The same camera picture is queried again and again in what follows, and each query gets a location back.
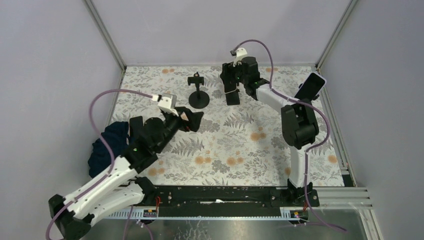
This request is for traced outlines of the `black folding phone stand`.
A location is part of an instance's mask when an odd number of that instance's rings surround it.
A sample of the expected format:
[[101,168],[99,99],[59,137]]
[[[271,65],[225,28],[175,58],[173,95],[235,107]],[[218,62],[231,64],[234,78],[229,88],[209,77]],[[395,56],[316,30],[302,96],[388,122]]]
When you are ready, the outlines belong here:
[[240,97],[238,91],[233,91],[225,94],[226,104],[228,106],[236,106],[240,104]]

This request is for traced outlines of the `lilac-cased phone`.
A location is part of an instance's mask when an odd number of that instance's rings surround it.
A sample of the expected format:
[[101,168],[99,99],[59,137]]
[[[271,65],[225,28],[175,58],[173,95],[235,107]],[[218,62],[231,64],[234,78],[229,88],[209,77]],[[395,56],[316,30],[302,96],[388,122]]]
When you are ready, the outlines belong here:
[[306,80],[299,86],[295,98],[299,100],[307,99],[312,101],[313,97],[318,95],[326,85],[327,80],[317,72],[311,72]]

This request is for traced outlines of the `small black phone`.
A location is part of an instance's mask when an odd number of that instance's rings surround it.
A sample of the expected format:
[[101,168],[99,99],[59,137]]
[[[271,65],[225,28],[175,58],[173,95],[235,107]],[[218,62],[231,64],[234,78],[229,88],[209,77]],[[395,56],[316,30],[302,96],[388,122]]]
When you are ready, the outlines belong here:
[[142,116],[132,117],[129,119],[129,135],[138,138],[143,131],[144,120]]

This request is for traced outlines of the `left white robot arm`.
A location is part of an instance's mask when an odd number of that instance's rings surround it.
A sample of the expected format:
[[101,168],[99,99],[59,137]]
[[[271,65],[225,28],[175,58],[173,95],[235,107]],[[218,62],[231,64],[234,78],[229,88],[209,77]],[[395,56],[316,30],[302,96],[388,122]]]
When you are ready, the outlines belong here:
[[56,225],[65,240],[79,240],[106,216],[130,205],[148,206],[154,202],[154,187],[146,178],[113,191],[152,165],[178,131],[197,132],[204,115],[187,107],[161,113],[164,119],[151,117],[131,126],[134,141],[96,177],[66,196],[55,194],[48,200],[49,227]]

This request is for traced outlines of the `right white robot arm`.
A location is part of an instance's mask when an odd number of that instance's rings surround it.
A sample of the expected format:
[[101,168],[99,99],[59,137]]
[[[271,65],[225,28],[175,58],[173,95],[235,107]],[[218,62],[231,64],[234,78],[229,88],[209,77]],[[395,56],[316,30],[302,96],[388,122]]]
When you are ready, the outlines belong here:
[[290,102],[288,97],[277,95],[271,82],[261,77],[256,58],[252,56],[244,57],[236,63],[223,63],[219,77],[224,86],[227,105],[240,104],[239,85],[243,85],[248,96],[280,113],[282,137],[290,147],[291,157],[286,198],[293,206],[301,205],[307,199],[306,193],[312,188],[305,175],[308,163],[305,162],[301,151],[310,147],[319,133],[314,110],[306,106],[310,101],[305,98]]

